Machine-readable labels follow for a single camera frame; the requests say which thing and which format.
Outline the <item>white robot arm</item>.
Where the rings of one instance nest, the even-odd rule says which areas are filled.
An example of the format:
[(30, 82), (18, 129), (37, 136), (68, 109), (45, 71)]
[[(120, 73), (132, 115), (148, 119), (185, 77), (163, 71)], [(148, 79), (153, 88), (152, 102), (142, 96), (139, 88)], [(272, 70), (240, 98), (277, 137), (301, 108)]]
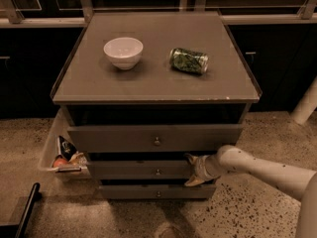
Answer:
[(225, 145), (216, 154), (186, 154), (191, 176), (186, 186), (197, 186), (227, 173), (248, 174), (301, 203), (295, 238), (317, 238), (317, 172), (256, 158)]

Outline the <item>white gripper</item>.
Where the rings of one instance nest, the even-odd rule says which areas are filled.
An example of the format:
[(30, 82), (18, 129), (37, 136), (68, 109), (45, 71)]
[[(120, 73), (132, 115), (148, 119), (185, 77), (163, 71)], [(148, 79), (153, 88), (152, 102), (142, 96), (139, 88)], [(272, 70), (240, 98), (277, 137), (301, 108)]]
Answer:
[(184, 185), (197, 186), (203, 184), (205, 180), (218, 178), (221, 175), (217, 158), (215, 155), (193, 156), (185, 153), (184, 157), (194, 166), (196, 177), (191, 177)]

